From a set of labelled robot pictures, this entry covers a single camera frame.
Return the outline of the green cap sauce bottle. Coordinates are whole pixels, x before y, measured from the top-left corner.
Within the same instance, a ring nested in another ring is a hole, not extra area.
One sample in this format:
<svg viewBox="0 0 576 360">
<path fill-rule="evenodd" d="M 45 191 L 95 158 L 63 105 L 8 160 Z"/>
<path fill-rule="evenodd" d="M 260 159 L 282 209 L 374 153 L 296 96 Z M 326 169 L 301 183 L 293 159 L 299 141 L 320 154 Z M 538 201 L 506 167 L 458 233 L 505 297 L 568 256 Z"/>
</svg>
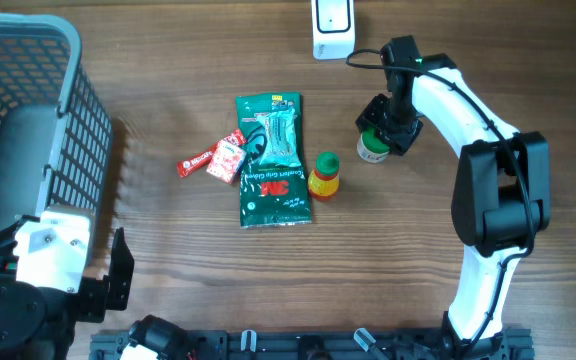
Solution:
<svg viewBox="0 0 576 360">
<path fill-rule="evenodd" d="M 308 177 L 308 191 L 318 201 L 331 199 L 339 190 L 340 161 L 333 152 L 321 153 Z"/>
</svg>

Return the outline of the teal white sachet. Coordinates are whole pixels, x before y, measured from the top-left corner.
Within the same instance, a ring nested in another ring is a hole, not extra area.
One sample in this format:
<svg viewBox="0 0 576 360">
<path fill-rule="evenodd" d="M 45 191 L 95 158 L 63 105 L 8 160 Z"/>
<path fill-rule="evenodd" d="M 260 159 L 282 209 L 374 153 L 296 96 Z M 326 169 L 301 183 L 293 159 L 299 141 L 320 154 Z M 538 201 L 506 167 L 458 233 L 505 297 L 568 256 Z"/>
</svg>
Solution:
<svg viewBox="0 0 576 360">
<path fill-rule="evenodd" d="M 256 121 L 263 127 L 266 147 L 259 158 L 260 165 L 298 167 L 297 136 L 294 108 L 261 113 Z"/>
</svg>

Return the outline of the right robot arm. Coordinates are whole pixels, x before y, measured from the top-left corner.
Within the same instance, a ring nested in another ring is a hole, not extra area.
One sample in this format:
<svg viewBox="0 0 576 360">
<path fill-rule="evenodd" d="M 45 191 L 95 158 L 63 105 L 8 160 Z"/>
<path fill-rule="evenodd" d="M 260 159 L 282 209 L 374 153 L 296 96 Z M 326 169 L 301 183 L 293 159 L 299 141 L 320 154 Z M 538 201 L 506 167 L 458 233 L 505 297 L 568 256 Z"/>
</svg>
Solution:
<svg viewBox="0 0 576 360">
<path fill-rule="evenodd" d="M 397 331 L 387 350 L 364 329 L 355 341 L 381 359 L 531 359 L 529 330 L 506 328 L 503 306 L 519 262 L 550 222 L 549 146 L 520 132 L 468 88 L 444 53 L 423 56 L 413 36 L 377 50 L 387 80 L 356 120 L 358 152 L 404 155 L 430 120 L 458 158 L 451 216 L 464 255 L 455 298 L 435 329 Z"/>
</svg>

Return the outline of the green 3M gloves packet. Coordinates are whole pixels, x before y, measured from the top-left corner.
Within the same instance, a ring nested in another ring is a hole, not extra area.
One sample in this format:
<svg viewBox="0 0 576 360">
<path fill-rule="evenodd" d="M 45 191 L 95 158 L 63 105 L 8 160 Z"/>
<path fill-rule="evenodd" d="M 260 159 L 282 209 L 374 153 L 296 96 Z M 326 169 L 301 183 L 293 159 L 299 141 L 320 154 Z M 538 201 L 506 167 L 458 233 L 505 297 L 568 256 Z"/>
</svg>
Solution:
<svg viewBox="0 0 576 360">
<path fill-rule="evenodd" d="M 274 92 L 235 99 L 238 127 L 247 143 L 240 172 L 240 225 L 243 228 L 307 224 L 312 221 L 302 150 L 301 94 Z M 295 109 L 298 167 L 260 165 L 266 147 L 263 127 L 256 121 L 261 113 Z"/>
</svg>

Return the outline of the green lid white jar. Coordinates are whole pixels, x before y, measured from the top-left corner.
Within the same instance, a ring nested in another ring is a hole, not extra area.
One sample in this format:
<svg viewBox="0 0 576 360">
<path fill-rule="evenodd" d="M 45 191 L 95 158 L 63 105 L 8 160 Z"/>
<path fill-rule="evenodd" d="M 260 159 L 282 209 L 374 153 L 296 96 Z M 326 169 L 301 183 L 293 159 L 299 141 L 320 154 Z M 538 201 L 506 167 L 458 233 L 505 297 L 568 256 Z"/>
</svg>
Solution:
<svg viewBox="0 0 576 360">
<path fill-rule="evenodd" d="M 368 128 L 359 137 L 357 152 L 364 161 L 376 164 L 388 157 L 390 148 L 377 137 L 375 128 Z"/>
</svg>

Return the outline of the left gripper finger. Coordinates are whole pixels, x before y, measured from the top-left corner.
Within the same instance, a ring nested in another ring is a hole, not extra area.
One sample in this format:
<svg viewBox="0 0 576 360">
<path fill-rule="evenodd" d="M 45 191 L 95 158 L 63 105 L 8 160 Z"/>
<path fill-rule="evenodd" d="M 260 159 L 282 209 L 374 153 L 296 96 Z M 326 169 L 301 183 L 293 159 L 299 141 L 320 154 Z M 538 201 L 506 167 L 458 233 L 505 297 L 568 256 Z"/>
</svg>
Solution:
<svg viewBox="0 0 576 360">
<path fill-rule="evenodd" d="M 12 225 L 0 230 L 0 260 L 12 261 L 16 259 L 13 254 L 13 250 L 17 246 L 15 234 L 26 222 L 36 220 L 37 217 L 35 216 L 22 215 Z"/>
<path fill-rule="evenodd" d="M 111 247 L 108 274 L 104 276 L 105 308 L 125 310 L 127 308 L 134 272 L 134 258 L 124 237 L 124 229 L 115 231 Z"/>
</svg>

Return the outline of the red stick sachet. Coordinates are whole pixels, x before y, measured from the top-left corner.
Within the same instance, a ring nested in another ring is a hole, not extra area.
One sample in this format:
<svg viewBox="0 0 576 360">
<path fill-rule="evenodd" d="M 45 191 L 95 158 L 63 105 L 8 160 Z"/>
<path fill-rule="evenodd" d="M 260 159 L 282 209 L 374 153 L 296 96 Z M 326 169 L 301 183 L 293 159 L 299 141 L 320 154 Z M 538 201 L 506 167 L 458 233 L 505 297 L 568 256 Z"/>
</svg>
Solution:
<svg viewBox="0 0 576 360">
<path fill-rule="evenodd" d="M 232 133 L 228 134 L 226 137 L 223 138 L 223 141 L 228 142 L 232 145 L 241 146 L 247 143 L 247 140 L 240 129 L 234 130 Z M 177 173 L 180 178 L 185 178 L 190 174 L 196 172 L 197 170 L 201 169 L 202 167 L 209 164 L 212 160 L 212 157 L 217 150 L 218 144 L 220 141 L 213 144 L 207 150 L 194 155 L 186 160 L 179 161 L 176 165 Z"/>
</svg>

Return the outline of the red packet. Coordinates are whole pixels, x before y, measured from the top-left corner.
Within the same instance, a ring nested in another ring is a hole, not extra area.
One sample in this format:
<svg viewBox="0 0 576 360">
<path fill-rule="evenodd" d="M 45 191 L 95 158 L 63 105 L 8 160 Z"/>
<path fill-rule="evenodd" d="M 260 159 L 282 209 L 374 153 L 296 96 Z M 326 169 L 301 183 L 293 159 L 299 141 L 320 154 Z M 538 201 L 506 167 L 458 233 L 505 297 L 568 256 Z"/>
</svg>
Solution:
<svg viewBox="0 0 576 360">
<path fill-rule="evenodd" d="M 207 166 L 207 173 L 231 184 L 241 168 L 247 153 L 238 145 L 226 140 L 217 143 L 216 150 Z"/>
</svg>

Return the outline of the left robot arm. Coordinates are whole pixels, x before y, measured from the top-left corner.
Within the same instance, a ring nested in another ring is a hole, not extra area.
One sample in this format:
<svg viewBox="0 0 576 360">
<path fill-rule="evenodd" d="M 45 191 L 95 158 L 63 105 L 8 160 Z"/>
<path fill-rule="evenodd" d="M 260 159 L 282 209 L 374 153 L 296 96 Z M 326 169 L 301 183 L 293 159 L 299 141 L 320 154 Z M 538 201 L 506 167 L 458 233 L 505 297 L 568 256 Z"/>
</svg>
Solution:
<svg viewBox="0 0 576 360">
<path fill-rule="evenodd" d="M 123 229 L 114 233 L 102 278 L 86 277 L 80 255 L 87 217 L 24 216 L 0 231 L 0 359 L 64 359 L 79 323 L 124 311 L 134 257 Z"/>
</svg>

